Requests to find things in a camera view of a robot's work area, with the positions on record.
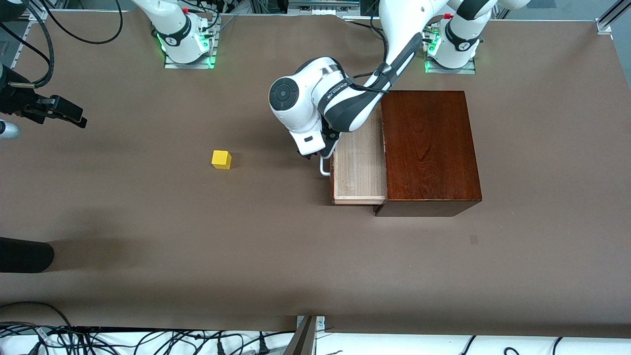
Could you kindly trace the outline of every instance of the wood grain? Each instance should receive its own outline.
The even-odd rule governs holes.
[[[377,105],[360,129],[339,139],[331,177],[334,204],[380,205],[386,200],[381,125],[381,105]]]
[[[464,92],[391,92],[382,113],[388,202],[482,199]]]

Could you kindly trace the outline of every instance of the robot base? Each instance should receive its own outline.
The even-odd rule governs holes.
[[[217,47],[219,46],[219,29],[221,28],[221,17],[217,19],[217,22],[212,28],[209,28],[207,31],[203,32],[202,35],[208,35],[209,38],[204,41],[204,43],[208,43],[208,47],[210,50],[204,53],[201,57],[191,63],[177,63],[173,61],[169,56],[165,56],[164,58],[164,68],[165,69],[214,69],[215,61],[217,57]]]
[[[475,74],[475,59],[471,59],[462,68],[450,69],[438,64],[436,59],[425,53],[425,72],[438,74]]]

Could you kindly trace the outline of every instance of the black cable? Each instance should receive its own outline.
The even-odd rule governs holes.
[[[259,355],[268,355],[269,349],[268,345],[265,344],[265,337],[263,337],[263,332],[259,332]]]
[[[504,355],[509,355],[509,351],[514,352],[515,355],[519,355],[519,352],[515,350],[515,348],[510,347],[510,346],[504,349]]]
[[[264,335],[263,335],[263,338],[273,337],[274,335],[280,335],[280,334],[289,334],[289,333],[295,333],[295,331],[294,331],[294,330],[287,330],[287,331],[284,331],[284,332],[276,332],[276,333],[264,334]],[[245,344],[241,345],[241,347],[240,347],[240,348],[238,348],[238,349],[234,350],[233,352],[231,352],[231,353],[230,353],[230,355],[235,355],[235,354],[237,353],[237,351],[241,351],[241,352],[243,352],[243,349],[244,349],[246,346],[250,345],[251,343],[254,343],[254,342],[259,341],[259,339],[260,339],[260,337],[259,337],[259,338],[254,339],[254,340],[250,340],[250,341],[248,341],[247,343],[245,343]]]
[[[471,343],[473,343],[473,339],[475,339],[477,335],[472,336],[471,338],[469,338],[469,341],[467,342],[467,346],[464,348],[464,351],[460,353],[460,355],[467,355],[467,352],[469,352],[469,348],[471,347]]]
[[[0,306],[0,310],[3,308],[7,308],[10,306],[17,306],[19,304],[33,304],[33,305],[37,305],[37,306],[44,306],[44,307],[48,307],[50,309],[52,309],[53,311],[55,311],[55,313],[57,313],[57,315],[59,315],[61,317],[61,319],[64,320],[64,323],[69,327],[72,328],[72,325],[70,324],[70,321],[68,320],[68,318],[66,317],[66,315],[60,311],[59,309],[57,309],[57,307],[45,303],[45,302],[38,302],[38,301],[20,301],[20,302],[13,302],[13,303],[8,303],[8,304],[4,304],[2,306]]]
[[[50,8],[48,7],[48,5],[46,5],[45,2],[42,2],[42,5],[44,6],[44,8],[46,9],[46,12],[48,13],[48,15],[50,16],[50,18],[52,18],[52,21],[54,21],[57,26],[59,26],[59,28],[61,28],[64,32],[66,32],[68,35],[70,35],[70,37],[76,39],[76,40],[80,40],[81,42],[87,43],[87,44],[106,44],[109,43],[113,40],[115,40],[122,31],[122,10],[121,10],[121,4],[119,3],[119,0],[114,0],[116,2],[116,8],[118,9],[119,12],[119,29],[118,31],[116,31],[116,34],[113,35],[111,38],[106,39],[106,40],[87,40],[87,39],[82,39],[81,37],[75,35],[74,33],[70,32],[69,30],[66,29],[66,27],[63,27],[63,25],[61,25],[61,23],[59,23],[59,21],[57,21],[57,18],[55,18],[55,16],[53,16],[52,12],[50,12]]]
[[[557,345],[558,345],[558,343],[561,341],[561,339],[563,339],[563,337],[558,337],[558,338],[554,341],[554,345],[552,345],[552,355],[557,355]]]
[[[340,64],[337,59],[335,58],[331,58],[333,60],[333,62],[335,62],[335,64],[337,64],[338,68],[339,68],[339,72],[342,74],[342,78],[347,78],[346,77],[346,73],[344,72],[344,69],[342,68],[342,64]],[[359,85],[357,83],[353,83],[351,82],[349,85],[349,87],[354,88],[355,90],[359,90],[359,91],[368,91],[368,92],[377,92],[377,93],[388,93],[388,91],[386,90],[379,90],[379,89],[375,89],[372,87],[365,87],[363,85]]]
[[[31,44],[29,44],[27,41],[23,40],[20,36],[13,33],[13,31],[7,28],[3,23],[0,23],[0,27],[3,30],[5,30],[10,36],[15,38],[18,42],[22,43],[27,48],[31,49],[33,52],[35,52],[40,57],[42,57],[46,61],[46,64],[48,64],[48,70],[46,71],[46,74],[44,74],[44,76],[42,76],[38,80],[35,80],[32,83],[10,83],[10,85],[13,87],[40,88],[48,84],[48,82],[52,78],[52,73],[55,68],[55,54],[52,49],[52,40],[50,39],[50,34],[48,33],[48,29],[46,28],[46,25],[44,25],[44,21],[42,21],[42,18],[39,17],[39,15],[37,14],[37,11],[33,8],[33,6],[31,6],[31,4],[28,4],[27,8],[33,14],[37,22],[42,27],[42,32],[44,33],[44,37],[46,38],[46,44],[48,45],[48,53],[49,53],[50,58],[48,58],[44,53],[42,53],[40,50],[38,50]]]
[[[370,5],[370,7],[368,9],[366,9],[366,11],[363,12],[362,16],[366,16],[370,12],[370,10],[372,10],[375,7],[375,5],[377,4],[378,1],[379,0],[373,1],[372,5]]]
[[[215,14],[213,15],[213,22],[212,22],[210,25],[208,25],[207,27],[202,28],[202,31],[205,31],[205,30],[207,30],[207,29],[209,29],[209,28],[211,28],[211,27],[213,27],[213,26],[215,26],[215,25],[217,24],[217,20],[219,20],[219,11],[217,11],[217,10],[215,10],[215,9],[213,9],[213,8],[207,8],[207,7],[203,6],[202,4],[197,4],[197,5],[195,5],[195,4],[190,3],[190,2],[188,2],[188,1],[186,1],[186,0],[180,0],[180,1],[182,1],[182,2],[183,2],[183,3],[185,3],[185,4],[188,4],[188,5],[194,6],[194,7],[196,7],[196,8],[200,8],[200,9],[202,9],[205,13],[207,13],[207,12],[208,12],[207,10],[210,10],[210,11],[212,11],[212,12],[214,12],[214,13],[215,13]]]
[[[50,65],[50,60],[48,59],[48,57],[42,53],[39,49],[35,48],[33,45],[31,45],[30,43],[28,43],[27,41],[23,40],[22,37],[18,36],[17,34],[15,34],[13,31],[11,31],[7,26],[5,26],[3,23],[0,23],[0,28],[2,28],[4,31],[6,31],[6,33],[8,33],[11,37],[15,38],[18,42],[22,43],[23,45],[25,45],[27,48],[29,48],[31,51],[37,53],[40,57],[42,57],[45,61],[46,64]]]
[[[381,38],[381,42],[384,45],[384,57],[383,57],[383,60],[385,62],[386,61],[386,56],[388,54],[388,42],[387,42],[386,36],[383,34],[383,32],[381,32],[380,30],[378,30],[376,27],[374,27],[372,25],[364,25],[363,23],[354,22],[354,21],[349,21],[349,22],[354,24],[354,25],[358,25],[358,26],[361,26],[361,27],[366,27],[366,28],[369,28],[369,29],[374,30],[375,32],[377,32],[377,35],[379,35],[379,37]]]

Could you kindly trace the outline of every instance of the metal bracket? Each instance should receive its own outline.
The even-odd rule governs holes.
[[[607,26],[607,27],[601,28],[598,20],[600,20],[600,19],[597,18],[597,19],[594,20],[594,24],[596,26],[596,30],[598,31],[598,34],[599,35],[611,35],[611,26]]]
[[[471,58],[462,68],[449,69],[438,64],[436,59],[425,53],[425,72],[437,74],[475,74],[475,59]]]
[[[607,11],[595,19],[598,34],[611,35],[611,24],[616,22],[629,8],[631,8],[631,0],[616,0]]]
[[[313,355],[316,333],[324,330],[324,316],[299,316],[294,333],[283,355]]]

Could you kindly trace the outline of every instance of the dark wooden box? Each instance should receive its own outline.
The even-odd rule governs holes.
[[[462,91],[395,91],[382,102],[386,202],[379,217],[452,217],[482,201]]]

